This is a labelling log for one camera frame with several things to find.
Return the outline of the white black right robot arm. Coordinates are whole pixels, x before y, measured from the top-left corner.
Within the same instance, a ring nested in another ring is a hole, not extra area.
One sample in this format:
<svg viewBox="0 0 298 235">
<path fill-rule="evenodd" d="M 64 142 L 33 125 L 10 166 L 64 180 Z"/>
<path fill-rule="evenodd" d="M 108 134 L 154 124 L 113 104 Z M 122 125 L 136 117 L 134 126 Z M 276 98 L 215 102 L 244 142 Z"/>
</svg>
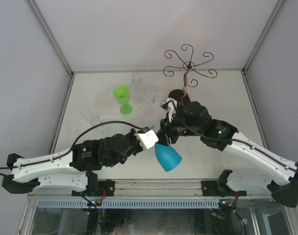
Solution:
<svg viewBox="0 0 298 235">
<path fill-rule="evenodd" d="M 166 98 L 160 107 L 167 114 L 160 121 L 159 144 L 170 146 L 179 137 L 197 136 L 206 146 L 238 155 L 263 172 L 245 180 L 232 170 L 224 170 L 217 180 L 221 196 L 260 191 L 284 206 L 295 208 L 298 205 L 298 161 L 257 145 L 226 121 L 213 119 L 207 108 L 197 101 L 184 104 L 181 112 L 172 98 Z"/>
</svg>

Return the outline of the green plastic wine glass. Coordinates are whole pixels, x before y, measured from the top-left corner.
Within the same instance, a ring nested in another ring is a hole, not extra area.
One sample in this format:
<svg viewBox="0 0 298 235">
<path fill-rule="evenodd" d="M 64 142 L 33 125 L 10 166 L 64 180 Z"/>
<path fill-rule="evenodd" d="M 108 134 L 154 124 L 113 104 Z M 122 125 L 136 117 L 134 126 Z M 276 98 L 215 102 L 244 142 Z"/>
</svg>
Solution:
<svg viewBox="0 0 298 235">
<path fill-rule="evenodd" d="M 113 91 L 115 100 L 120 104 L 120 113 L 123 115 L 131 114 L 133 108 L 129 104 L 130 90 L 127 86 L 117 86 Z"/>
</svg>

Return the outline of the blue plastic wine glass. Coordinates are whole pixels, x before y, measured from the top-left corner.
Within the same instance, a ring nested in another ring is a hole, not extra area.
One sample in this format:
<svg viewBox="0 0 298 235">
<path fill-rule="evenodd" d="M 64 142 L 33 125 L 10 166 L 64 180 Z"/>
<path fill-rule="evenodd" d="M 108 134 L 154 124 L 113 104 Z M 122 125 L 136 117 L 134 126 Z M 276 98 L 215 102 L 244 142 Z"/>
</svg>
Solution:
<svg viewBox="0 0 298 235">
<path fill-rule="evenodd" d="M 182 162 L 182 157 L 172 146 L 164 146 L 158 143 L 154 146 L 157 161 L 165 172 L 170 172 L 177 168 Z"/>
</svg>

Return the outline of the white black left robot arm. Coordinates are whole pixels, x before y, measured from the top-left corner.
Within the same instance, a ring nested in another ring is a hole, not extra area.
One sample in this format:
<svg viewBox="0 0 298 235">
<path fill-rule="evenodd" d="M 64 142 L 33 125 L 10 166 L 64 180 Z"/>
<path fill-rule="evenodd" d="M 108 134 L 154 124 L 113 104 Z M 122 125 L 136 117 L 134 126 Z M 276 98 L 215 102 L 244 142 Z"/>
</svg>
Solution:
<svg viewBox="0 0 298 235">
<path fill-rule="evenodd" d="M 84 141 L 64 151 L 34 159 L 10 154 L 11 174 L 2 187 L 11 194 L 26 194 L 34 189 L 71 190 L 74 196 L 93 196 L 100 191 L 97 171 L 124 164 L 129 156 L 154 146 L 157 138 L 148 128 L 115 134 L 100 140 Z"/>
</svg>

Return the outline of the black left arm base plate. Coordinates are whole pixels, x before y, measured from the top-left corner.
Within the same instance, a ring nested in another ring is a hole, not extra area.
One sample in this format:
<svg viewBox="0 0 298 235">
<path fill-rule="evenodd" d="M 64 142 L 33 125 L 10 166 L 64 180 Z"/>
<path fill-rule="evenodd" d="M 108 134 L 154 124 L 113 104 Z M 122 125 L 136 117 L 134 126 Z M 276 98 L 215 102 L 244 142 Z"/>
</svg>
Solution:
<svg viewBox="0 0 298 235">
<path fill-rule="evenodd" d="M 88 184 L 86 189 L 82 192 L 72 191 L 72 196 L 85 196 L 85 197 L 102 197 L 114 196 L 115 182 L 112 180 L 101 180 L 97 183 Z"/>
</svg>

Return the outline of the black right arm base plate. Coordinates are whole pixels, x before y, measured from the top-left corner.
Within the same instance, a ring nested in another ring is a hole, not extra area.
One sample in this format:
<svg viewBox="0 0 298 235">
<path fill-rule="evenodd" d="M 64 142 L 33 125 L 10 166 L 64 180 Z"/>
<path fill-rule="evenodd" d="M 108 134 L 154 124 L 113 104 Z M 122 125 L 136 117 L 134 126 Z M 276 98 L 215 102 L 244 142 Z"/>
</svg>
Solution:
<svg viewBox="0 0 298 235">
<path fill-rule="evenodd" d="M 226 182 L 217 180 L 205 180 L 201 182 L 201 189 L 203 196 L 219 196 L 219 197 L 227 197 L 227 196 L 247 196 L 247 192 L 245 190 L 236 191 L 229 187 Z"/>
</svg>

